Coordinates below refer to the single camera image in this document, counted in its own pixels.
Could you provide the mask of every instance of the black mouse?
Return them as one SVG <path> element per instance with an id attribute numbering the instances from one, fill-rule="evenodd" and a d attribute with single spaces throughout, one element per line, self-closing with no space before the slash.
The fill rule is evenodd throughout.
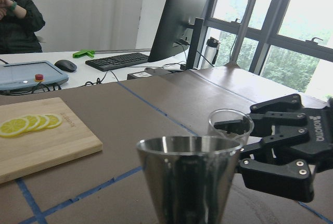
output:
<path id="1" fill-rule="evenodd" d="M 54 65 L 67 72 L 74 72 L 77 69 L 77 66 L 69 60 L 59 60 Z"/>

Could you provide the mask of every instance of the dark jacket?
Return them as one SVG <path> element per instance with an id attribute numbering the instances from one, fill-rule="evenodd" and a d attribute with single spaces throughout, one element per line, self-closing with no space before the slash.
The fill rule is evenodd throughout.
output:
<path id="1" fill-rule="evenodd" d="M 45 21 L 31 0 L 13 0 L 27 10 L 25 18 L 18 19 L 10 10 L 0 20 L 0 54 L 42 52 L 34 32 L 40 30 Z"/>

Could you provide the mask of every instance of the green object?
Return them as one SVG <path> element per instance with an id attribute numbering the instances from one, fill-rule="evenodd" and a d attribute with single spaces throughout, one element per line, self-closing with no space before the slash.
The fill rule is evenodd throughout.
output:
<path id="1" fill-rule="evenodd" d="M 16 8 L 17 3 L 13 1 L 13 4 L 10 6 L 9 10 L 13 11 Z"/>
<path id="2" fill-rule="evenodd" d="M 80 58 L 81 56 L 85 56 L 85 55 L 93 58 L 94 54 L 95 54 L 95 50 L 93 50 L 93 49 L 82 49 L 79 52 L 75 52 L 73 54 L 73 58 Z"/>

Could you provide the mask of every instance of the brown table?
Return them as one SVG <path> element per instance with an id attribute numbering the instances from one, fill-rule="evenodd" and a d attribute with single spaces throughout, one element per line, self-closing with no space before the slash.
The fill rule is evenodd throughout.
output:
<path id="1" fill-rule="evenodd" d="M 104 145 L 102 152 L 0 184 L 0 223 L 157 223 L 137 141 L 204 135 L 207 116 L 215 109 L 248 113 L 254 103 L 292 93 L 244 70 L 221 67 L 0 96 L 0 105 L 61 97 Z M 305 95 L 302 102 L 305 107 L 326 105 Z M 223 223 L 332 223 L 331 179 L 333 171 L 317 174 L 315 199 L 303 206 L 247 189 L 236 174 Z"/>

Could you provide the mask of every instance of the hand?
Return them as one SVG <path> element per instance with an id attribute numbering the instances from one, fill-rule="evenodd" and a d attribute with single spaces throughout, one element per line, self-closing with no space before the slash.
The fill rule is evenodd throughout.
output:
<path id="1" fill-rule="evenodd" d="M 0 0 L 0 8 L 7 8 L 13 4 L 12 0 Z"/>
<path id="2" fill-rule="evenodd" d="M 7 15 L 7 9 L 6 8 L 0 8 L 0 20 L 3 19 L 3 17 Z"/>

